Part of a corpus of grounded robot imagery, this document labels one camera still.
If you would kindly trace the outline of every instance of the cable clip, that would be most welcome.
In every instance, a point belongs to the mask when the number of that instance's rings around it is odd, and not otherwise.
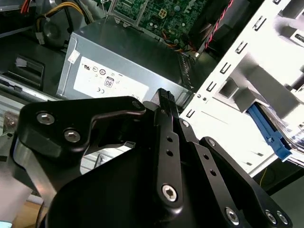
[[[35,34],[36,34],[36,38],[37,38],[39,44],[40,44],[40,45],[45,44],[45,42],[44,42],[44,37],[43,37],[43,33],[42,33],[42,32],[36,32]]]

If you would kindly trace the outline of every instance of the wooden surface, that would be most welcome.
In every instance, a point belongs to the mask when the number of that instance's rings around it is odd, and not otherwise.
[[[39,208],[38,204],[26,202],[13,222],[13,228],[34,228]],[[48,209],[44,208],[41,219],[47,211]]]

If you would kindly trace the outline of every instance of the warning symbol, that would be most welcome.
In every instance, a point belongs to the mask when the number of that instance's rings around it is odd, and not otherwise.
[[[104,69],[101,69],[101,70],[99,71],[99,73],[100,73],[101,75],[105,75],[105,70],[104,70]]]

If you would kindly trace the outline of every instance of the red cable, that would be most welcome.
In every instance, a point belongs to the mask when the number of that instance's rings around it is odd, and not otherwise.
[[[24,7],[25,7],[25,5],[26,5],[26,2],[27,2],[27,0],[25,0],[25,1],[23,2],[23,4],[22,4],[22,7],[21,7],[21,14],[23,13],[23,9],[24,9]]]
[[[226,6],[226,8],[221,13],[217,23],[214,26],[214,29],[213,29],[208,41],[205,43],[205,49],[208,47],[209,43],[212,41],[214,33],[216,32],[216,30],[218,30],[219,22],[224,18],[225,13],[227,12],[227,9],[232,5],[232,3],[233,3],[233,0],[230,0],[229,4]]]

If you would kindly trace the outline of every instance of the bolt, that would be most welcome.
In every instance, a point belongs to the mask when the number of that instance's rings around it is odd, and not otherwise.
[[[282,221],[285,225],[287,225],[287,224],[288,224],[288,220],[286,219],[286,217],[285,217],[280,211],[277,211],[276,213],[277,213],[277,215],[279,216],[279,218],[281,219],[281,221]]]
[[[74,130],[65,131],[65,139],[71,143],[76,143],[80,140],[80,134]]]
[[[164,194],[164,196],[167,198],[167,200],[169,200],[171,202],[176,201],[177,194],[176,194],[175,189],[172,186],[165,184],[161,190],[162,190],[162,193]]]
[[[211,143],[212,146],[215,146],[215,142],[212,139],[208,139],[209,143]]]
[[[132,104],[135,108],[138,108],[138,109],[141,108],[141,106],[139,105],[139,103],[137,101],[133,101]]]
[[[55,118],[49,113],[39,113],[37,115],[37,120],[39,123],[50,125],[55,122]]]
[[[231,208],[226,207],[225,213],[227,218],[230,222],[232,222],[233,225],[237,226],[239,224],[238,216]]]
[[[273,223],[273,224],[276,224],[276,219],[275,217],[270,213],[269,210],[266,210],[265,211],[266,215],[267,215],[267,218]]]
[[[184,120],[182,121],[182,124],[185,125],[186,127],[189,127],[189,123]]]

